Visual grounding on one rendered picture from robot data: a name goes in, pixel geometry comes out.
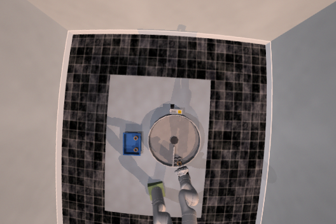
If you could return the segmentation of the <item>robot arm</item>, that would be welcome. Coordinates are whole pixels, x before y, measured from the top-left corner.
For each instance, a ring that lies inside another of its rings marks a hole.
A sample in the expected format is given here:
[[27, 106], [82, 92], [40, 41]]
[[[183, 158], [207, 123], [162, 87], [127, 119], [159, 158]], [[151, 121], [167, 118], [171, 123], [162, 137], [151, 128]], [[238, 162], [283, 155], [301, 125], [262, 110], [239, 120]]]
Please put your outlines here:
[[[191, 181], [184, 178], [180, 181], [179, 203], [182, 213], [182, 224], [197, 224], [197, 213], [190, 206], [196, 206], [199, 202], [197, 191]], [[187, 189], [187, 190], [186, 190]], [[154, 187], [151, 191], [153, 205], [153, 224], [173, 224], [171, 216], [165, 212], [165, 202], [160, 187]], [[161, 213], [163, 211], [164, 213]]]

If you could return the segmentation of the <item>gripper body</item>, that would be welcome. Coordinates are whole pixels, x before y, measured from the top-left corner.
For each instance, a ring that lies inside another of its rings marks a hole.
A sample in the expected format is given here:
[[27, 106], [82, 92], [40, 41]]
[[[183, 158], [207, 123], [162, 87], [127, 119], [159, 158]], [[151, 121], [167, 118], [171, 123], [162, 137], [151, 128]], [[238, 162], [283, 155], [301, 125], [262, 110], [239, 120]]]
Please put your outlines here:
[[186, 166], [180, 167], [177, 170], [174, 171], [175, 175], [178, 175], [179, 183], [182, 179], [187, 178], [191, 181], [190, 175], [188, 173], [188, 168]]

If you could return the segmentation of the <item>blue open crate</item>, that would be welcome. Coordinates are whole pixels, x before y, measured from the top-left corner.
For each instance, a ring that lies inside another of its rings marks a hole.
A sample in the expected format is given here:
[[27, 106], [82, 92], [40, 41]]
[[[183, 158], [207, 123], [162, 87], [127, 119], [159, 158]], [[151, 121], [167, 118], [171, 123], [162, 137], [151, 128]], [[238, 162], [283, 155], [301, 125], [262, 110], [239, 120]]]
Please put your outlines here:
[[[129, 133], [137, 133], [137, 134], [129, 134]], [[138, 136], [138, 139], [135, 136]], [[142, 136], [142, 132], [123, 132], [123, 154], [124, 155], [139, 156], [140, 154], [142, 154], [141, 136]], [[134, 140], [134, 137], [137, 140]], [[135, 147], [138, 147], [138, 151], [134, 151]]]

